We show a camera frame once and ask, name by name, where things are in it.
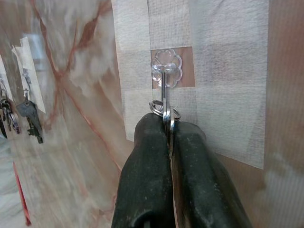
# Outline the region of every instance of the red object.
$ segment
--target red object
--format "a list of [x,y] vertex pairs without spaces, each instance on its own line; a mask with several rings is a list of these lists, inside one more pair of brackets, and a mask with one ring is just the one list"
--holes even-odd
[[32,223],[30,222],[29,213],[28,213],[29,211],[28,211],[28,207],[27,207],[27,204],[25,202],[25,199],[24,199],[24,195],[23,195],[23,191],[22,191],[22,188],[21,188],[21,184],[20,184],[20,180],[19,180],[19,176],[18,176],[18,172],[17,172],[15,162],[13,162],[13,166],[14,166],[17,186],[18,186],[18,189],[19,189],[21,204],[22,204],[22,207],[23,207],[23,212],[24,212],[24,217],[25,217],[25,224],[27,226],[30,226]]

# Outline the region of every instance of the clear flower-shaped hook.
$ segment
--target clear flower-shaped hook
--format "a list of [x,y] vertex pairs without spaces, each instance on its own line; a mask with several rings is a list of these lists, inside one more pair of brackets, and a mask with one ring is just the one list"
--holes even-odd
[[151,61],[152,79],[162,86],[162,72],[166,74],[166,87],[173,88],[182,77],[182,60],[173,49],[164,49],[156,53]]

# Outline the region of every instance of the black rubber grip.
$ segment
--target black rubber grip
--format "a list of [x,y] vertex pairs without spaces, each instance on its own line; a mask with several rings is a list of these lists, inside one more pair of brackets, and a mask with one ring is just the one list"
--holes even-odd
[[174,228],[173,186],[162,119],[145,115],[123,167],[112,228]]
[[172,174],[179,227],[251,228],[227,170],[196,125],[176,123]]

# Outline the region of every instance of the pink marble surface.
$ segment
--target pink marble surface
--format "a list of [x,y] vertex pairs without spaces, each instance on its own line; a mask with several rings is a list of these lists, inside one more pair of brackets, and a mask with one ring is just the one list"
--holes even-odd
[[[223,158],[256,228],[304,226],[304,2],[274,0],[269,18],[265,169]],[[0,54],[23,101],[11,52],[35,36],[44,143],[9,134],[35,228],[109,228],[125,139],[110,0],[0,0]]]

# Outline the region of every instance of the floor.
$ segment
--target floor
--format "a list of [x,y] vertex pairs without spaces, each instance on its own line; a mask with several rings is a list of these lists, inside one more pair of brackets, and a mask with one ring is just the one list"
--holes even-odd
[[10,144],[0,138],[0,227],[25,228]]

